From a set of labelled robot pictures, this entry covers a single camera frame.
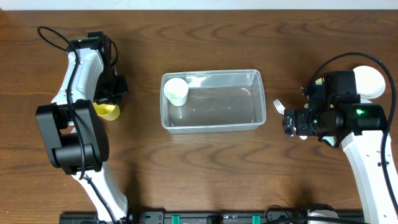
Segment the white plastic bowl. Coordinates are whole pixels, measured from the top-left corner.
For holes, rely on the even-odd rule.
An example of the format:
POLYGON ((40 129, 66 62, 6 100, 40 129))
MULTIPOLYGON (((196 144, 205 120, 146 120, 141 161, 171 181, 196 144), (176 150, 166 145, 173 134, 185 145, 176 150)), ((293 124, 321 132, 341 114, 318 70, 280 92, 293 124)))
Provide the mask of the white plastic bowl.
POLYGON ((358 94, 365 99, 380 97, 385 89, 386 82, 383 75, 373 67, 362 65, 353 69, 358 94))

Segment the white plastic cup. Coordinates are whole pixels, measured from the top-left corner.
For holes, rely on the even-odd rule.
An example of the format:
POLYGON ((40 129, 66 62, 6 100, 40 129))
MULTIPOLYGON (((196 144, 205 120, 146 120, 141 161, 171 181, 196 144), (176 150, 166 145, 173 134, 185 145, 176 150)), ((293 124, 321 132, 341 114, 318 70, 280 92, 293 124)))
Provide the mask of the white plastic cup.
POLYGON ((182 106, 187 101, 188 83, 181 78, 172 78, 164 85, 164 95, 174 106, 182 106))

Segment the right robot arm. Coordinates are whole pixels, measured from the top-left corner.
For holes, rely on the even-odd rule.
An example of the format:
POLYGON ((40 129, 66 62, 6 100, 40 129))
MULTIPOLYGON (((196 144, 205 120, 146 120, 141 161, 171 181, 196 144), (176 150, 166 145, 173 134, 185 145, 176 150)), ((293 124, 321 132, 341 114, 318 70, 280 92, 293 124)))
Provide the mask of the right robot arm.
POLYGON ((333 136, 354 173, 364 220, 397 223, 397 171, 384 110, 377 104, 333 103, 318 108, 284 110, 288 137, 333 136))

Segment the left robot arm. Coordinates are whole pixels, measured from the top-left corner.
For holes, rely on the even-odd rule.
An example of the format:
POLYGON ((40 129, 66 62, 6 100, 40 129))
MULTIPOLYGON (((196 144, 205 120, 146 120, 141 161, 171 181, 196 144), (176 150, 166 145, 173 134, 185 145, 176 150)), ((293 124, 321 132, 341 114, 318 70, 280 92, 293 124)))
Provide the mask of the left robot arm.
POLYGON ((115 43, 102 32, 72 41, 62 86, 36 119, 51 165, 77 180, 94 203, 93 223, 135 223, 107 163, 109 141, 95 105, 117 106, 128 88, 117 75, 115 43))

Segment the yellow plastic cup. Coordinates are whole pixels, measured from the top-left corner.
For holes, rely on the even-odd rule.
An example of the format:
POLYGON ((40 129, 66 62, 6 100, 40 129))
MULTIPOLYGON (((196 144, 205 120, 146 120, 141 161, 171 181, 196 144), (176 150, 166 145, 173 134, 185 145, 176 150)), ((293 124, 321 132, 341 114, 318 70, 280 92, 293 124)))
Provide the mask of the yellow plastic cup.
POLYGON ((93 106, 96 111, 96 114, 107 121, 114 121, 118 119, 121 113, 118 105, 114 104, 99 105, 97 103, 93 103, 93 106))

